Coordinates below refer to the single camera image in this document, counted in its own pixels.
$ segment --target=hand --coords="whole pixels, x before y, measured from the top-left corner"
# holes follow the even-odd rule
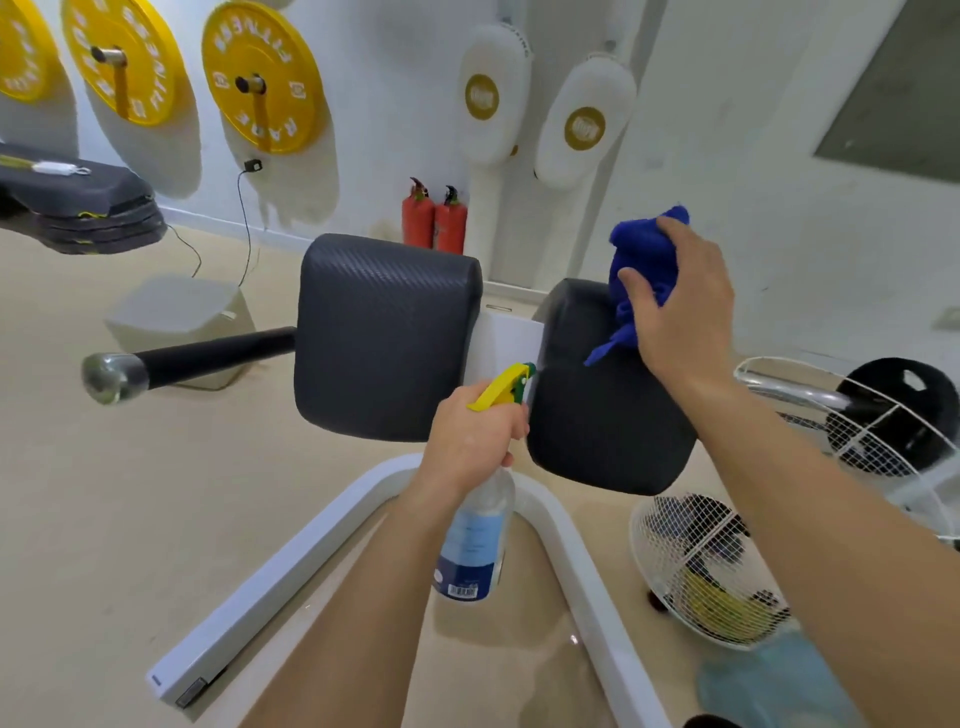
[[[450,492],[458,504],[499,466],[513,465],[510,441],[530,431],[525,404],[495,404],[484,412],[467,409],[489,384],[460,387],[440,403],[417,473],[418,483]]]
[[[663,308],[647,280],[633,268],[620,270],[634,308],[640,356],[676,398],[732,380],[733,288],[716,243],[678,220],[657,219],[677,247],[680,274]]]

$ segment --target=spray bottle label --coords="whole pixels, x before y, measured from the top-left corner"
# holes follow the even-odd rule
[[[458,512],[433,573],[433,586],[458,601],[479,601],[491,590],[504,514],[477,516]]]

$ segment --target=blue microfiber towel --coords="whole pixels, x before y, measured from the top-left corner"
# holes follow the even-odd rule
[[[690,224],[690,213],[683,205],[671,207],[662,217],[672,217],[686,225]],[[653,288],[658,305],[666,303],[673,293],[673,287],[677,285],[677,249],[670,242],[670,238],[660,232],[657,218],[620,223],[610,233],[610,241],[616,248],[610,267],[610,298],[616,305],[616,322],[619,328],[610,337],[610,341],[590,353],[584,362],[589,367],[600,361],[613,347],[636,349],[634,309],[630,305],[627,289],[616,276],[621,268],[639,271]]]

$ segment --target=white wall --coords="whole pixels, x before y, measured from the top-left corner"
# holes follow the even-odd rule
[[[0,96],[0,139],[129,166],[154,186],[169,222],[244,238],[236,176],[244,159],[261,155],[213,104],[200,57],[204,22],[220,0],[153,0],[177,39],[191,87],[184,111],[149,129],[123,121],[86,87],[63,38],[60,0],[35,2],[60,48],[69,84],[36,106]],[[602,46],[609,2],[530,2],[534,83],[520,153],[506,171],[494,279],[533,286],[551,243],[578,232],[551,230],[567,196],[534,180],[533,153],[567,72]],[[383,220],[398,230],[410,175],[422,179],[435,199],[443,198],[448,183],[468,186],[456,137],[457,75],[470,29],[494,21],[495,0],[267,4],[282,10],[313,51],[332,123],[306,151],[267,157],[263,172],[245,176],[254,235],[303,250],[325,231],[368,234]],[[559,280],[566,261],[552,268]]]
[[[960,378],[960,187],[814,158],[902,0],[671,0],[582,275],[620,220],[687,204],[741,347],[904,355]]]

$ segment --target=fire extinguisher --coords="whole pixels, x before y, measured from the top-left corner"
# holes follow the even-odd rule
[[[457,188],[446,186],[444,203],[437,207],[437,250],[464,254],[467,235],[467,206],[460,202]]]
[[[403,201],[403,244],[416,248],[433,247],[433,221],[436,206],[423,182],[411,177],[414,186]]]

